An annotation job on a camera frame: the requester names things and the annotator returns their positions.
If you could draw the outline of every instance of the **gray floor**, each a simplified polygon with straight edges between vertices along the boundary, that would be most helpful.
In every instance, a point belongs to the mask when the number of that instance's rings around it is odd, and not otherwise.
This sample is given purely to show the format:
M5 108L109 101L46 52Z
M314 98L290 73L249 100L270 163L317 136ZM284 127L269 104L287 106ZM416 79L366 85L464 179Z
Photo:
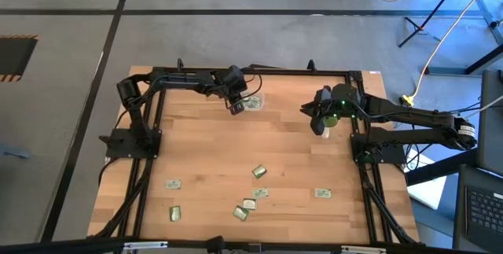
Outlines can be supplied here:
M128 9L432 9L438 0L127 0ZM501 0L490 1L498 7ZM463 9L467 0L448 0L443 9ZM114 9L117 0L0 0L0 8ZM0 160L0 244L38 239L61 163L101 54L111 17L0 17L2 34L39 34L41 39L19 83L0 83L0 141L30 149L34 157ZM442 36L453 18L428 25ZM381 71L388 97L410 94L436 42L417 36L396 45L412 28L401 17L123 17L68 197L56 239L85 237L97 174L119 107L115 83L131 65L187 66L269 64L305 68ZM431 65L467 66L496 46L486 22L463 19ZM416 107L456 109L477 102L480 79L427 76ZM452 151L435 147L427 155L442 159Z

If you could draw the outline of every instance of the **wooden table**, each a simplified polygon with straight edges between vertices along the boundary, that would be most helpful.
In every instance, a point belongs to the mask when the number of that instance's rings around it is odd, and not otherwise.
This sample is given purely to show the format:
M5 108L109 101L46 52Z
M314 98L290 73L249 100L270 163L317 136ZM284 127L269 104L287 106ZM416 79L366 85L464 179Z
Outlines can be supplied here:
M134 66L130 73L151 69ZM365 92L386 97L379 72L363 76ZM264 75L263 109L237 116L231 116L217 97L169 90L141 237L205 241L222 235L226 241L369 243L362 188L351 155L351 121L341 119L323 139L313 134L310 118L299 111L316 90L343 82L338 77ZM254 90L258 84L255 78L248 87ZM124 117L120 127L128 123ZM392 129L390 123L384 127ZM104 173L89 234L101 230L122 204L131 162L117 160ZM256 179L252 170L259 164L268 172ZM381 164L380 171L387 206L407 234L418 240L403 174L387 164ZM181 179L182 188L167 190L168 179ZM260 187L269 188L269 197L258 199L257 210L250 211L246 221L234 217L236 205ZM314 188L331 189L332 198L314 197ZM174 205L182 208L178 222L169 220L169 207ZM374 217L383 240L375 206Z

